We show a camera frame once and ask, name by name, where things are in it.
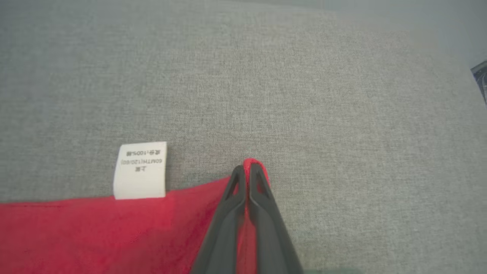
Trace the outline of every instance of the clothing label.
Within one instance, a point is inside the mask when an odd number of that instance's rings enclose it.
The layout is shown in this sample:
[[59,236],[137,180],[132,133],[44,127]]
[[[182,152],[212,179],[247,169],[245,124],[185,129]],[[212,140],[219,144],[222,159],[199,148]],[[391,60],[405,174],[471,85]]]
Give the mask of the clothing label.
[[166,196],[166,142],[125,144],[118,151],[115,199]]

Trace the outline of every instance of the white tag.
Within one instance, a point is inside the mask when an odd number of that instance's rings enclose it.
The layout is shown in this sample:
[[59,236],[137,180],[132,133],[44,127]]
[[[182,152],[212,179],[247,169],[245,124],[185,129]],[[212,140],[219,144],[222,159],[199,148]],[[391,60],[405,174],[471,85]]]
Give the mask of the white tag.
[[113,176],[115,199],[166,196],[166,142],[120,146]]

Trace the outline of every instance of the gray textile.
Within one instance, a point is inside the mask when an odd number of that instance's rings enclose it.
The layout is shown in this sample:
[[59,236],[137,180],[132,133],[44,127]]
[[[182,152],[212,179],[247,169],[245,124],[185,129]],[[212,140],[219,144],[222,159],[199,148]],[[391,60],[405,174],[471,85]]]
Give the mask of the gray textile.
[[487,112],[410,34],[297,7],[0,2],[0,199],[112,194],[121,144],[169,189],[268,168],[309,269],[484,273]]

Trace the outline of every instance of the gray background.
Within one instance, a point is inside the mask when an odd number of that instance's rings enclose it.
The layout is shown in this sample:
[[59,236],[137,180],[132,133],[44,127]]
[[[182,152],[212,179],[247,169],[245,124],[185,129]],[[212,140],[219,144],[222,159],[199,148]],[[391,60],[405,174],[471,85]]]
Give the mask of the gray background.
[[111,195],[119,146],[164,140],[169,189],[261,160],[306,268],[487,268],[486,109],[425,33],[238,1],[0,11],[2,201]]

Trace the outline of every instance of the red cloth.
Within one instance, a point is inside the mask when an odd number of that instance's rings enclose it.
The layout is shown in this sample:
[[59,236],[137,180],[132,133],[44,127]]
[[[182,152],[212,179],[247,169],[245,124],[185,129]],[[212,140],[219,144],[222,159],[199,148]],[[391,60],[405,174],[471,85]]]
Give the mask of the red cloth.
[[[165,198],[0,204],[0,273],[189,273],[228,180]],[[240,274],[256,272],[255,240],[246,209]]]

